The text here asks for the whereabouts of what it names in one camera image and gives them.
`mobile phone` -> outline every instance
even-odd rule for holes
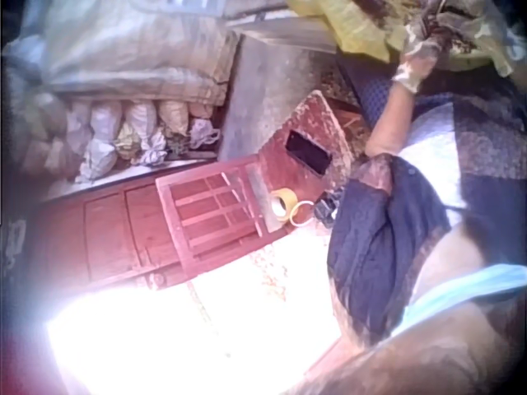
[[[332,156],[321,146],[291,130],[286,141],[286,151],[319,176],[326,173]]]

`yellow tape roll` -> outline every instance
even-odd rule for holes
[[[298,203],[298,197],[289,188],[282,188],[271,192],[271,208],[282,222],[289,221],[291,211]]]

